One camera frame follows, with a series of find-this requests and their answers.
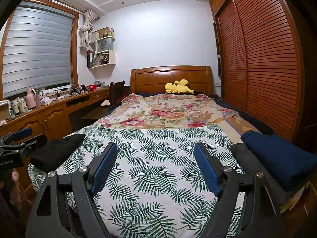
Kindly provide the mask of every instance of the yellow plush toy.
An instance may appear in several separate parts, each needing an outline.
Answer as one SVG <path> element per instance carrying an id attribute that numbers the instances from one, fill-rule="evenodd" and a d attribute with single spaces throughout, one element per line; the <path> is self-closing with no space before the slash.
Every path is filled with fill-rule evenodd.
<path id="1" fill-rule="evenodd" d="M 165 85 L 165 91 L 166 93 L 170 94 L 184 94 L 184 93 L 192 93 L 194 94 L 194 90 L 189 89 L 186 85 L 188 84 L 188 81 L 185 79 L 182 79 L 180 82 L 174 82 L 174 84 L 172 83 L 167 83 Z"/>

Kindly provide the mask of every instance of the white fabric with green leaves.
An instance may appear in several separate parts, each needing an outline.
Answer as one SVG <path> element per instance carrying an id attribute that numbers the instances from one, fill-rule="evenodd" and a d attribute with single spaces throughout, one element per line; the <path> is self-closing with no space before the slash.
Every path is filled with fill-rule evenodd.
<path id="1" fill-rule="evenodd" d="M 103 191 L 95 197 L 114 237 L 199 237 L 217 198 L 207 190 L 194 159 L 197 142 L 204 143 L 223 165 L 243 172 L 229 151 L 231 141 L 216 124 L 175 130 L 119 130 L 100 124 L 78 133 L 86 138 L 58 168 L 59 175 L 88 165 L 109 142 L 118 146 L 118 159 Z M 29 165 L 29 174 L 38 190 L 45 173 Z M 73 196 L 68 199 L 74 206 Z M 235 234 L 242 204 L 239 194 L 228 236 Z"/>

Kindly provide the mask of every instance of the wooden headboard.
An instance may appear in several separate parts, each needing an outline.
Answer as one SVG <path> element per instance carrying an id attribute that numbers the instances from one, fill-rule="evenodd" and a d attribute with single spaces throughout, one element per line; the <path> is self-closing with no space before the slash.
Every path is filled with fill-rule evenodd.
<path id="1" fill-rule="evenodd" d="M 131 70 L 131 92 L 149 94 L 164 92 L 166 83 L 186 79 L 188 87 L 206 95 L 213 94 L 213 77 L 210 66 L 160 66 Z"/>

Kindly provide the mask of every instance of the tied curtain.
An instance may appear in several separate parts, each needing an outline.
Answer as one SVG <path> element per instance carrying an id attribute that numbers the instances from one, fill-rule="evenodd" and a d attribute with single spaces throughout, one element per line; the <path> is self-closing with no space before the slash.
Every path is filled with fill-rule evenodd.
<path id="1" fill-rule="evenodd" d="M 80 47 L 89 47 L 88 33 L 92 31 L 93 25 L 92 21 L 97 19 L 97 15 L 92 10 L 85 11 L 85 25 L 79 30 L 82 32 Z"/>

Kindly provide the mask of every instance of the red basket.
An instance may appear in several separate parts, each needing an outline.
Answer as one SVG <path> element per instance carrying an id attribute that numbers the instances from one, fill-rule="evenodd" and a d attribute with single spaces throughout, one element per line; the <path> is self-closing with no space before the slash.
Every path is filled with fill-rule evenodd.
<path id="1" fill-rule="evenodd" d="M 87 88 L 89 88 L 91 91 L 94 91 L 94 90 L 96 90 L 97 86 L 98 85 L 94 84 L 94 85 L 87 86 Z"/>

